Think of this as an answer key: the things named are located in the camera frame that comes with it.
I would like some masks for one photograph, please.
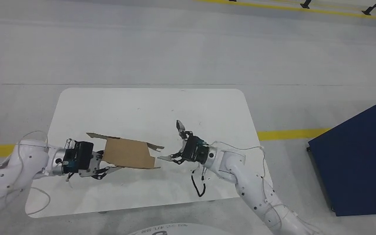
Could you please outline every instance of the gray floor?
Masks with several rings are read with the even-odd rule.
[[[332,127],[375,104],[376,21],[191,0],[0,1],[0,143],[48,131],[69,87],[237,88],[257,130]],[[282,200],[327,234],[375,234],[376,216],[335,217],[308,140],[264,142]],[[200,223],[270,234],[239,199],[31,219],[25,196],[1,234],[127,234]]]

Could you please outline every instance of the yellow floor line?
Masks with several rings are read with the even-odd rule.
[[[269,0],[269,1],[284,2],[284,3],[288,3],[288,4],[297,4],[297,5],[304,2],[304,0]],[[364,9],[361,9],[360,6],[359,6],[359,8],[356,8],[354,6],[339,6],[339,5],[329,5],[329,4],[318,4],[318,3],[315,3],[315,2],[311,2],[310,6],[319,6],[319,7],[323,7],[323,8],[333,8],[333,9],[348,10],[348,11],[361,11],[361,10],[368,8],[368,7],[364,7]]]
[[[257,132],[260,141],[306,139],[315,138],[330,128],[322,129],[301,129],[301,130],[274,130],[270,132]],[[14,145],[0,145],[0,157],[7,157],[13,151]]]
[[[0,145],[0,157],[7,157],[13,152],[14,145]]]
[[[250,2],[230,2],[228,0],[196,0],[199,2],[209,2],[215,4],[229,4],[229,5],[238,5],[238,6],[253,6],[257,8],[268,8],[268,9],[278,9],[278,10],[285,10],[285,11],[301,11],[301,12],[313,12],[313,13],[320,13],[320,14],[327,14],[327,15],[341,15],[341,16],[350,16],[350,17],[357,17],[357,18],[369,18],[369,19],[376,19],[376,16],[373,15],[364,15],[363,13],[349,13],[349,12],[340,12],[340,11],[328,11],[328,10],[320,10],[320,9],[304,9],[304,8],[295,8],[291,6],[275,6],[275,5],[266,5],[266,4],[254,4]]]

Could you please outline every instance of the white table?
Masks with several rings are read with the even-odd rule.
[[[92,89],[72,88],[60,95],[49,129],[49,142],[64,146],[73,138],[94,143],[102,150],[105,141],[91,139],[86,132],[142,140],[165,147],[158,157],[177,152],[182,141],[175,123],[208,143],[215,140],[245,148],[260,145],[247,102],[235,89]],[[262,173],[262,152],[246,151],[246,165]],[[32,217],[49,217],[102,212],[146,206],[189,203],[238,197],[234,185],[207,172],[207,190],[198,197],[190,179],[197,163],[177,165],[156,160],[156,170],[122,169],[103,180],[91,177],[46,177],[34,180],[33,187],[51,196],[50,205]],[[266,179],[272,184],[266,166]],[[26,212],[34,212],[47,198],[32,190]]]

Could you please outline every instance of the cardboard piece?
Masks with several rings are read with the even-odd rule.
[[[87,134],[91,138],[107,140],[105,154],[102,160],[114,164],[115,166],[135,169],[154,169],[155,158],[151,157],[149,149],[158,151],[158,149],[165,148],[137,140],[122,139],[96,133]]]

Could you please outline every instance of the blue panel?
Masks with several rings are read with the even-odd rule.
[[[376,106],[309,141],[337,216],[376,214]]]

